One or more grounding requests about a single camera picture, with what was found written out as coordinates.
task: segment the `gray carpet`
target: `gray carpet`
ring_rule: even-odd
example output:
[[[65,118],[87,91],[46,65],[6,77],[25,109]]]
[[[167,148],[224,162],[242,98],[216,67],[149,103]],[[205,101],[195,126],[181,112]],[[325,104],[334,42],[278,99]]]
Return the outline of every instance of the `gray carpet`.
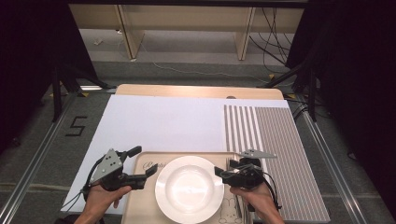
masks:
[[[261,85],[262,81],[269,81],[268,74],[272,74],[260,65],[185,63],[160,63],[159,65],[172,67],[173,70],[159,68],[153,63],[94,63],[99,78],[112,85],[137,83],[255,88]],[[283,67],[272,66],[269,68],[276,71],[287,71]],[[201,74],[186,73],[190,71],[199,71]],[[91,84],[84,79],[79,82],[81,85]],[[290,86],[284,86],[290,82],[291,80],[285,81],[279,85],[279,88],[284,93],[290,93]],[[11,223],[53,223],[56,217],[64,216],[59,210],[67,194],[67,189],[59,189],[59,187],[71,186],[109,97],[109,93],[90,93],[87,97],[75,99],[65,115],[64,123],[57,133],[46,159],[35,176],[32,187],[24,197]],[[24,132],[20,135],[21,146],[10,147],[0,157],[0,205],[2,206],[11,193],[13,184],[21,178],[50,126],[53,113],[50,90],[43,97],[43,102],[44,105],[37,108]],[[290,102],[292,112],[298,106],[298,103]],[[78,130],[70,128],[76,116],[87,117],[79,119],[77,123],[77,125],[85,126],[85,129],[81,136],[67,136],[70,133],[78,132]],[[348,184],[358,198],[369,223],[395,223],[359,163],[347,156],[347,143],[327,114],[325,106],[317,106],[317,118],[318,126]],[[297,118],[296,125],[319,190],[329,210],[331,223],[352,223],[304,119]],[[43,189],[37,184],[55,187]],[[106,217],[106,223],[120,223],[120,217]]]

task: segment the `person's left hand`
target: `person's left hand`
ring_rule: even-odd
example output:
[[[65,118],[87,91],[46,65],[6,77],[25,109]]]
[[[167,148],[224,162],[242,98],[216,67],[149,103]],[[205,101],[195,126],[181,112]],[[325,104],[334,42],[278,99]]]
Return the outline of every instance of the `person's left hand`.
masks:
[[[100,185],[91,188],[84,210],[75,223],[95,223],[102,218],[108,207],[114,203],[114,208],[119,206],[122,196],[132,188],[125,186],[115,191],[107,191]]]

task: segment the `beige tray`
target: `beige tray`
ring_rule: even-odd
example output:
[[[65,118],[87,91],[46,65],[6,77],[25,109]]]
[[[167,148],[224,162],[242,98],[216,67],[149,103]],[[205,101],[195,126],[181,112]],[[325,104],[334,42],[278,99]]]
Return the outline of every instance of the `beige tray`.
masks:
[[[143,174],[150,166],[158,163],[159,168],[155,175],[151,176],[145,185],[144,189],[133,190],[129,193],[125,205],[124,215],[122,217],[122,224],[126,223],[158,223],[167,224],[175,223],[168,218],[160,209],[155,199],[155,183],[162,168],[170,161],[183,156],[199,156],[211,161],[213,164],[221,169],[226,168],[226,158],[233,158],[238,160],[238,155],[231,152],[216,152],[216,153],[196,153],[196,152],[143,152],[140,153],[134,164],[134,174]],[[224,185],[224,199],[219,210],[206,220],[205,224],[231,224],[231,223],[251,223],[249,215],[244,214],[244,205],[239,199],[242,210],[242,217],[238,218],[235,208],[235,199],[230,193],[230,187]]]

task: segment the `human hand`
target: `human hand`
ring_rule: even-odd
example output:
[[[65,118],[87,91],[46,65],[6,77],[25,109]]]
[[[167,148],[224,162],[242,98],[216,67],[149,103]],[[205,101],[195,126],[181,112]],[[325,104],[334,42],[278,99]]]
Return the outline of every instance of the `human hand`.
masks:
[[[130,186],[125,186],[115,191],[107,191],[100,185],[92,187],[88,194],[84,210],[75,223],[96,223],[103,217],[112,203],[114,203],[114,208],[117,208],[122,196],[131,190],[132,188]]]
[[[240,189],[232,187],[230,192],[242,196],[246,204],[251,204],[259,218],[268,224],[284,223],[282,217],[277,212],[271,192],[265,184],[260,184],[254,189]]]

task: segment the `plate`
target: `plate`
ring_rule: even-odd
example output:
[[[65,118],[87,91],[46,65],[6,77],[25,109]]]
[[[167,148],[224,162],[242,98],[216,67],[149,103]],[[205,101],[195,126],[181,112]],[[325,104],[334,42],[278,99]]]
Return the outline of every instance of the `plate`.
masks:
[[[155,198],[163,213],[178,223],[200,223],[218,211],[224,185],[214,164],[196,156],[179,157],[161,170]]]

